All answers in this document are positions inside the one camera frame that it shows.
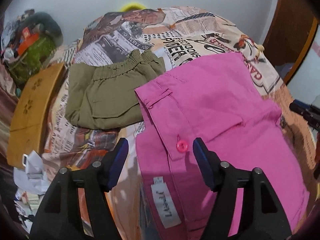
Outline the white crumpled paper pile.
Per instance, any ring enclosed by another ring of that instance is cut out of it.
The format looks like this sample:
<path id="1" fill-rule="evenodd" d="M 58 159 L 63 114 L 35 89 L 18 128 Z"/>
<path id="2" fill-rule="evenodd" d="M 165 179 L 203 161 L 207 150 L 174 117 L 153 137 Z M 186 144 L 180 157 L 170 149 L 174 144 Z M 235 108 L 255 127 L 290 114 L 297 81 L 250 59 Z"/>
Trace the white crumpled paper pile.
<path id="1" fill-rule="evenodd" d="M 22 165 L 22 169 L 14 168 L 14 183 L 17 186 L 14 203 L 22 227 L 30 232 L 33 219 L 49 187 L 49 181 L 43 161 L 37 152 L 24 154 Z"/>

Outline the olive green folded pants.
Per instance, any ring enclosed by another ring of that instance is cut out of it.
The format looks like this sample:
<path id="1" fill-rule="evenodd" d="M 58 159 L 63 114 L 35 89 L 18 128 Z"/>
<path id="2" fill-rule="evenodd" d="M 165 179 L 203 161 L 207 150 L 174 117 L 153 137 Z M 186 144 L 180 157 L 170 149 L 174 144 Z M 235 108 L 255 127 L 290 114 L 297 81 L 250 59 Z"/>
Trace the olive green folded pants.
<path id="1" fill-rule="evenodd" d="M 143 120 L 135 89 L 165 72 L 152 51 L 133 50 L 118 63 L 73 64 L 69 69 L 66 119 L 88 129 L 123 128 Z"/>

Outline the orange box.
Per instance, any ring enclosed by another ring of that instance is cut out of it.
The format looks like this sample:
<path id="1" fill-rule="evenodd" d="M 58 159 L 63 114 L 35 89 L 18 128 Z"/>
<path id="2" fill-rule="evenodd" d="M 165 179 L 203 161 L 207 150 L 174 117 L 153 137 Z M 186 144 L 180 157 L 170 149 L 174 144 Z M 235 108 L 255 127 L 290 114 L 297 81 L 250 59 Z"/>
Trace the orange box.
<path id="1" fill-rule="evenodd" d="M 40 35 L 39 33 L 33 33 L 30 31 L 28 27 L 25 27 L 22 30 L 22 42 L 19 44 L 17 48 L 17 53 L 19 56 L 23 55 L 23 53 L 32 46 L 38 39 Z"/>

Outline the green camouflage basket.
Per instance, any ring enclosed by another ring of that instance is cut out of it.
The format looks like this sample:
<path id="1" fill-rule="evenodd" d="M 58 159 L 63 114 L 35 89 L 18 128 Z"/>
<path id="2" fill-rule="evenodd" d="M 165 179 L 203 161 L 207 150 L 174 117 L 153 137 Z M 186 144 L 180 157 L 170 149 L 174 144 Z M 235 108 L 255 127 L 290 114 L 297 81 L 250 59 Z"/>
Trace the green camouflage basket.
<path id="1" fill-rule="evenodd" d="M 55 43 L 49 36 L 40 35 L 17 61 L 6 63 L 16 86 L 23 87 L 31 76 L 37 74 L 55 49 Z"/>

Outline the pink pants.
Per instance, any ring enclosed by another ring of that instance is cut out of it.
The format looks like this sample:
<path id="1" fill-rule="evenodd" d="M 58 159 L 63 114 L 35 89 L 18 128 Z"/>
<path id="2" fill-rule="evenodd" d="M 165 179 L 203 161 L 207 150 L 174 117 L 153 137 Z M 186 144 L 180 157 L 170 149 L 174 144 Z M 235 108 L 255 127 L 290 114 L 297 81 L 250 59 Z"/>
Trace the pink pants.
<path id="1" fill-rule="evenodd" d="M 236 168 L 261 168 L 291 228 L 309 200 L 300 165 L 281 128 L 281 109 L 263 99 L 240 53 L 202 56 L 135 90 L 144 131 L 136 152 L 160 239 L 199 239 L 216 194 L 205 185 L 193 154 L 201 138 Z"/>

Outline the brown wooden wardrobe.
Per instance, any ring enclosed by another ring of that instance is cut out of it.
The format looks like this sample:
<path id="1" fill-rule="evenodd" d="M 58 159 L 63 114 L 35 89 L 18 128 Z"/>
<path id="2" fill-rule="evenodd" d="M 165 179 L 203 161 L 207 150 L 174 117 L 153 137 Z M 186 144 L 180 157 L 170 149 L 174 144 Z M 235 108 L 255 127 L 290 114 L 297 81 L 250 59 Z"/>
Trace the brown wooden wardrobe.
<path id="1" fill-rule="evenodd" d="M 273 66 L 292 67 L 284 75 L 288 84 L 309 51 L 318 21 L 306 0 L 277 0 L 269 31 L 264 40 L 265 55 Z"/>

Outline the yellow wooden board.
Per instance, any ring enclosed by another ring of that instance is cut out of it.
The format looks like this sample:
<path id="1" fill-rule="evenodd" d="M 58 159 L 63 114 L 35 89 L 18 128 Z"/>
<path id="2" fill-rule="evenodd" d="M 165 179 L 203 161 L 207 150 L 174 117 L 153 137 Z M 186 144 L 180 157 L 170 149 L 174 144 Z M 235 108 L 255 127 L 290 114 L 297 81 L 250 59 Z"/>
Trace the yellow wooden board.
<path id="1" fill-rule="evenodd" d="M 24 155 L 33 150 L 43 153 L 50 102 L 63 82 L 65 71 L 64 63 L 58 63 L 35 74 L 25 84 L 10 126 L 9 165 L 23 169 Z"/>

